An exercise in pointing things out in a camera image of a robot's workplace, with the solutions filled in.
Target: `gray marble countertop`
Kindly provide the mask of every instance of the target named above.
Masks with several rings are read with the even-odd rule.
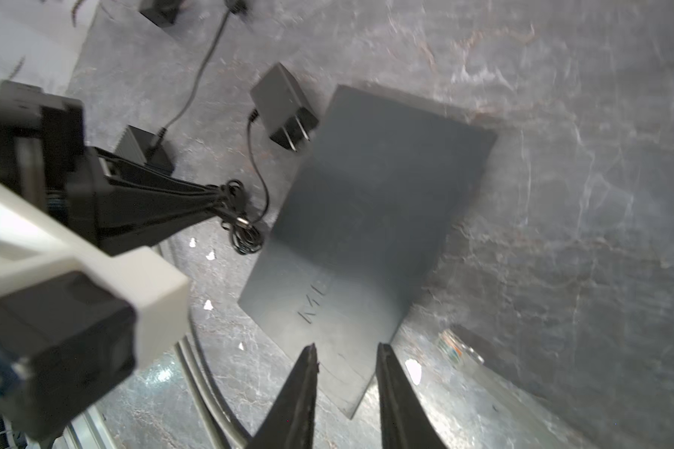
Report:
[[[319,114],[336,85],[371,85],[495,129],[479,193],[394,341],[422,365],[431,422],[450,448],[538,447],[440,356],[451,328],[600,447],[674,448],[674,0],[251,3],[167,135],[174,175],[237,177],[261,202],[244,126],[277,61]],[[105,149],[126,124],[156,131],[177,112],[224,11],[188,0],[162,30],[136,5],[101,1],[68,91]],[[259,124],[253,142],[273,223],[304,155]],[[256,256],[235,254],[217,220],[170,243],[216,383],[253,433],[292,365],[236,304]],[[172,354],[98,407],[125,448],[208,445]],[[379,447],[376,386],[351,421],[320,395],[316,422],[316,448]]]

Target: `marble surface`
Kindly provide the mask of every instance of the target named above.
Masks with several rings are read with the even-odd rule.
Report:
[[[90,143],[106,149],[127,123],[155,131],[177,112],[224,10],[188,0],[161,30],[136,3],[102,0],[68,90],[85,102]],[[451,328],[596,445],[674,448],[674,0],[252,6],[228,23],[195,104],[167,135],[175,175],[237,177],[261,204],[243,129],[249,89],[277,61],[319,113],[338,83],[366,83],[497,130],[479,193],[394,342],[422,365],[415,390],[433,425],[451,448],[538,447],[440,356],[435,339]],[[273,223],[305,155],[259,124],[253,141]],[[237,306],[256,256],[238,256],[226,237],[210,220],[171,245],[195,280],[192,314],[215,381],[253,433],[291,364]],[[208,445],[171,354],[98,406],[125,448]],[[379,447],[376,386],[352,421],[319,396],[316,420],[316,448]]]

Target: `power plug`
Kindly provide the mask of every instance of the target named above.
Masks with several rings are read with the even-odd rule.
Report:
[[[319,121],[294,76],[279,62],[250,91],[255,109],[270,139],[296,152],[297,144],[310,140]]]

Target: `white light spot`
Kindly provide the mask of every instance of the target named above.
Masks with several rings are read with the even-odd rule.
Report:
[[[172,377],[172,372],[169,369],[163,369],[161,372],[157,374],[157,381],[166,382],[170,380],[170,377]]]
[[[404,366],[407,367],[407,372],[410,374],[412,382],[414,382],[415,385],[419,385],[420,382],[422,382],[422,365],[411,358],[404,363]]]

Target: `gray rectangular panel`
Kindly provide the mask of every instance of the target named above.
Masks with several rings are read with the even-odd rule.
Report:
[[[239,304],[349,418],[496,135],[339,86]]]

